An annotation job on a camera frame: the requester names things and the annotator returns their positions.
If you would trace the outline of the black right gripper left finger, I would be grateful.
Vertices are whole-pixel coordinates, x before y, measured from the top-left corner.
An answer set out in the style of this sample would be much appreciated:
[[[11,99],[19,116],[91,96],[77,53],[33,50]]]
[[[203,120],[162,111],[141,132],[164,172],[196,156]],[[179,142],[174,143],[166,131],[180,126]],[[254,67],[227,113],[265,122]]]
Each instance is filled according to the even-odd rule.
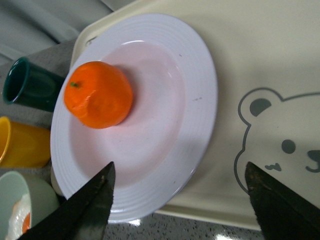
[[[110,162],[21,240],[101,240],[114,200],[116,170]]]

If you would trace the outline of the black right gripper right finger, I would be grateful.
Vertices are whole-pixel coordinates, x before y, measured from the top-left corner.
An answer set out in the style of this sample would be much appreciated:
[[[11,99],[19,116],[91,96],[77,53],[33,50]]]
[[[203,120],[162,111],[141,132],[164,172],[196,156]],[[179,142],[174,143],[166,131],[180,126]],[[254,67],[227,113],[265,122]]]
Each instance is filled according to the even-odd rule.
[[[320,209],[261,170],[245,169],[250,203],[266,240],[318,240]]]

